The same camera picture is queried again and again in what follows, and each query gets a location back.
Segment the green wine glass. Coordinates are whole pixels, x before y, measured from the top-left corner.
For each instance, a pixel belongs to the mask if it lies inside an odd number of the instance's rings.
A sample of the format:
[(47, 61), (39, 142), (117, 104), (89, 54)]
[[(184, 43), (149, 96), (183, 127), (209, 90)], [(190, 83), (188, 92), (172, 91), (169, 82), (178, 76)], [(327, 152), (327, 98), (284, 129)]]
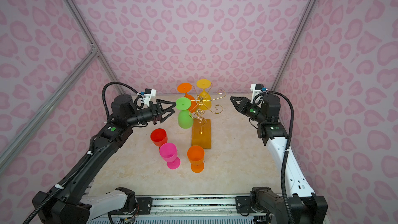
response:
[(176, 101), (176, 108), (180, 111), (178, 114), (178, 125), (183, 129), (193, 126), (193, 118), (190, 115), (189, 108), (191, 101), (186, 97), (181, 97)]

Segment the red wine glass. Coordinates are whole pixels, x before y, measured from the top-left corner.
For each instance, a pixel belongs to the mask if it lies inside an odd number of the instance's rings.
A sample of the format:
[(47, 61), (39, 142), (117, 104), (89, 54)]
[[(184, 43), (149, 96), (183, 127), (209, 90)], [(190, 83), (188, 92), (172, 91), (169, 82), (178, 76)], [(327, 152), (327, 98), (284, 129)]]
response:
[(167, 132), (164, 129), (158, 128), (152, 131), (150, 135), (151, 141), (160, 148), (162, 145), (168, 142)]

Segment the orange wine glass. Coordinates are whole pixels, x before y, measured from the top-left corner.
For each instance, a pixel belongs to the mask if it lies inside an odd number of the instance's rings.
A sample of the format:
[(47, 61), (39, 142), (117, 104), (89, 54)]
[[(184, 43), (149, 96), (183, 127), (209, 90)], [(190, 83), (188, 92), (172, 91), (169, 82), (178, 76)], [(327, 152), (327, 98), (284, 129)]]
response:
[(191, 146), (187, 151), (187, 157), (191, 163), (191, 170), (195, 173), (201, 173), (204, 168), (205, 151), (201, 146)]
[(188, 98), (191, 102), (191, 106), (189, 108), (190, 113), (194, 113), (196, 108), (197, 108), (197, 102), (196, 99), (189, 94), (189, 92), (192, 90), (193, 86), (190, 83), (182, 83), (177, 87), (177, 91), (179, 93), (183, 93), (184, 97)]

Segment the pink wine glass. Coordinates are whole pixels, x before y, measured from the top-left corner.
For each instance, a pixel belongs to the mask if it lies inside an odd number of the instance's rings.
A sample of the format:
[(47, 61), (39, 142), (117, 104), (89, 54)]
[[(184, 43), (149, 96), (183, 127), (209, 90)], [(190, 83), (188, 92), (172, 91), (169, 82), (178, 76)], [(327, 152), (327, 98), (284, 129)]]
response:
[(175, 144), (165, 143), (159, 149), (160, 156), (167, 163), (171, 170), (176, 170), (180, 167), (181, 161), (178, 157), (178, 150)]

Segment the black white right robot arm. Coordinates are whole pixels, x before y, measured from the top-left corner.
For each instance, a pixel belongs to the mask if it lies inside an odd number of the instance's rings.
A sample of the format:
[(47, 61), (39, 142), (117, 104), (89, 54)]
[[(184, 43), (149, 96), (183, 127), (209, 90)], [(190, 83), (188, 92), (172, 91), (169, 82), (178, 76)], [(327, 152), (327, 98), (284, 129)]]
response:
[(269, 187), (254, 187), (249, 194), (250, 209), (273, 215), (278, 224), (322, 224), (328, 210), (326, 199), (310, 186), (291, 149), (291, 101), (275, 91), (259, 93), (253, 100), (244, 96), (230, 100), (239, 113), (257, 123), (257, 136), (280, 171), (281, 194)]

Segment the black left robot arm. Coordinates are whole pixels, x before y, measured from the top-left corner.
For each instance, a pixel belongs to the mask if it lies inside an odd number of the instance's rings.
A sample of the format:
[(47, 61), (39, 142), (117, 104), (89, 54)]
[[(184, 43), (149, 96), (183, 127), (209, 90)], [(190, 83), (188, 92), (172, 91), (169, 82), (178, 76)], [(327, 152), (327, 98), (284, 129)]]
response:
[(104, 164), (133, 134), (133, 128), (149, 122), (163, 123), (175, 112), (175, 102), (157, 99), (138, 109), (128, 94), (117, 96), (111, 104), (112, 115), (89, 142), (89, 149), (71, 171), (48, 192), (38, 192), (32, 200), (34, 211), (24, 223), (38, 216), (43, 224), (85, 224), (94, 206), (82, 203), (86, 188)]

